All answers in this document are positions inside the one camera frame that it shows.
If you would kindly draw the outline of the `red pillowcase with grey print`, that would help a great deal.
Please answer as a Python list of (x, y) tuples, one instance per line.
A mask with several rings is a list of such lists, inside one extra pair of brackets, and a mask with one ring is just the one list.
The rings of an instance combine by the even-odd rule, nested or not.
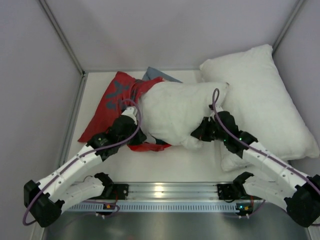
[(106, 132), (112, 126), (114, 120), (119, 117), (125, 106), (132, 104), (125, 99), (131, 99), (135, 103), (155, 84), (163, 82), (165, 79), (156, 77), (151, 80), (136, 79), (125, 72), (118, 71), (115, 77), (106, 88), (93, 118), (87, 125), (79, 143), (88, 142), (95, 134)]

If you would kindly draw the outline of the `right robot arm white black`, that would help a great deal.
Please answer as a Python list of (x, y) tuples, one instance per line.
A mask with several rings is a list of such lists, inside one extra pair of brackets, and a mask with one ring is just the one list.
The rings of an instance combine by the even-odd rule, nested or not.
[(309, 176), (267, 150), (256, 137), (242, 131), (227, 111), (204, 117), (192, 137), (204, 142), (221, 141), (229, 152), (257, 167), (271, 180), (244, 172), (233, 180), (233, 189), (243, 195), (266, 200), (308, 228), (320, 217), (320, 176)]

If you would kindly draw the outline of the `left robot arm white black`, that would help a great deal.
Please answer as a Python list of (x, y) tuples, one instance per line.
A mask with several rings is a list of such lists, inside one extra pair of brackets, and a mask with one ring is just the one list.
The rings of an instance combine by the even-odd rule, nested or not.
[(80, 151), (48, 176), (29, 180), (23, 187), (26, 211), (22, 224), (38, 223), (42, 228), (53, 224), (66, 210), (100, 196), (108, 197), (114, 182), (107, 173), (96, 173), (88, 180), (77, 179), (91, 168), (102, 164), (125, 145), (141, 144), (142, 116), (124, 111), (106, 131), (94, 134)]

